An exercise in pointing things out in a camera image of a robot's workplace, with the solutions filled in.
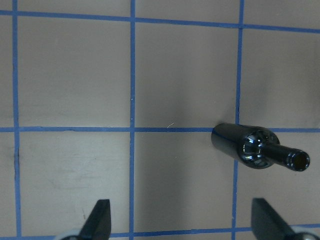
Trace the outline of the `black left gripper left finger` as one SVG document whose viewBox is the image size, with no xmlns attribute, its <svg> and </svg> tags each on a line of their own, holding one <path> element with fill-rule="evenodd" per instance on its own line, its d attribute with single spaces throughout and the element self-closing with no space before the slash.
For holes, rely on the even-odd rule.
<svg viewBox="0 0 320 240">
<path fill-rule="evenodd" d="M 108 240 L 111 235 L 111 206 L 109 199 L 96 202 L 78 234 L 80 240 Z"/>
</svg>

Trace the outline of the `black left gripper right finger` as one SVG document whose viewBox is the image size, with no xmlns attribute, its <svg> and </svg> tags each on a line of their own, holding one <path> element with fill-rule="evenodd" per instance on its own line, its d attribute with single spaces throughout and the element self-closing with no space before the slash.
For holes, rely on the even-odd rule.
<svg viewBox="0 0 320 240">
<path fill-rule="evenodd" d="M 264 198 L 253 198 L 251 230 L 257 240 L 288 240 L 293 229 Z"/>
</svg>

